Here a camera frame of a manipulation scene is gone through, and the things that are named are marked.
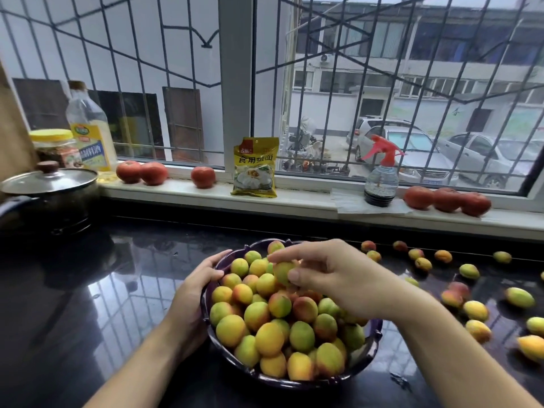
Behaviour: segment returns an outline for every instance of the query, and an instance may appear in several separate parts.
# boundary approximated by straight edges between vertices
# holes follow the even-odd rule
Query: dark liquid
[[[390,196],[390,197],[377,196],[367,192],[366,190],[364,191],[364,200],[369,205],[372,205],[372,206],[378,206],[381,208],[387,207],[391,203],[391,200],[393,200],[394,198],[395,198],[394,196]]]

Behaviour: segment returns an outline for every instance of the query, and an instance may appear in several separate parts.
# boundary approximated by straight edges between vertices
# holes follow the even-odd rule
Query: silver car
[[[374,142],[371,140],[371,136],[376,134],[384,137],[392,143],[395,143],[398,148],[404,148],[404,143],[408,137],[408,127],[397,126],[380,126],[373,127],[364,136],[359,137],[357,148],[355,149],[355,160],[358,162],[365,161],[372,163],[372,158],[363,160],[362,158],[370,152]],[[452,175],[451,169],[453,163],[448,160],[438,149],[434,149],[431,154],[432,140],[426,133],[419,129],[412,129],[410,134],[410,140],[406,146],[406,155],[403,157],[403,162],[400,165],[399,180],[401,182],[411,183],[425,183],[444,186],[448,184],[448,179]],[[376,157],[376,163],[380,162],[384,158],[382,153],[379,153]],[[400,162],[400,156],[395,157],[395,161],[398,164]],[[423,170],[425,164],[429,159],[429,165],[425,170],[423,176]],[[451,177],[450,185],[455,186],[459,180],[457,173]]]
[[[381,126],[381,124],[384,123],[386,126],[398,126],[398,127],[410,127],[410,122],[408,120],[401,120],[398,118],[384,118],[380,116],[364,116],[359,117],[357,119],[357,123],[355,123],[355,131],[353,131],[351,134],[348,133],[345,137],[345,149],[347,150],[349,148],[349,144],[351,143],[351,148],[355,149],[357,145],[359,144],[359,138],[363,137],[370,129],[372,129],[375,126]]]
[[[476,182],[489,189],[506,189],[518,191],[524,181],[524,177],[509,177],[515,161],[520,160],[511,172],[514,175],[527,176],[533,164],[540,153],[541,146],[538,143],[530,142],[527,148],[520,156],[520,152],[525,145],[522,140],[499,139],[497,146],[493,149],[496,137],[491,137],[479,133],[461,133],[450,138],[439,138],[438,145],[440,151],[444,153],[449,160],[455,162],[461,151],[463,143],[466,141],[465,148],[462,151],[456,170],[464,171],[460,174],[467,179]],[[485,170],[485,158],[489,161]]]

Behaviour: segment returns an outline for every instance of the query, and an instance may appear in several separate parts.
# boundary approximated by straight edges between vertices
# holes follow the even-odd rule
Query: yellow jar lid
[[[71,130],[43,129],[30,132],[32,141],[63,141],[73,139]]]

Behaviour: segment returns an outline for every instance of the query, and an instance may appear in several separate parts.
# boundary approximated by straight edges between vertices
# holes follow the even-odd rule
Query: pot lid
[[[4,180],[0,190],[10,195],[36,195],[75,189],[91,184],[98,174],[87,169],[59,169],[58,162],[42,161],[37,171]]]

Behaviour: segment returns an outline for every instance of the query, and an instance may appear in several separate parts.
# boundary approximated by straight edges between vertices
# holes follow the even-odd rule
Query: window sill
[[[276,189],[276,198],[232,196],[232,185],[217,183],[212,189],[197,189],[190,180],[168,179],[160,186],[120,181],[101,183],[105,197],[133,201],[172,203],[265,214],[301,216],[308,219],[342,220],[361,224],[460,232],[493,237],[544,240],[544,214],[492,209],[482,218],[463,213],[443,213],[431,209],[407,215],[338,214],[329,193]]]

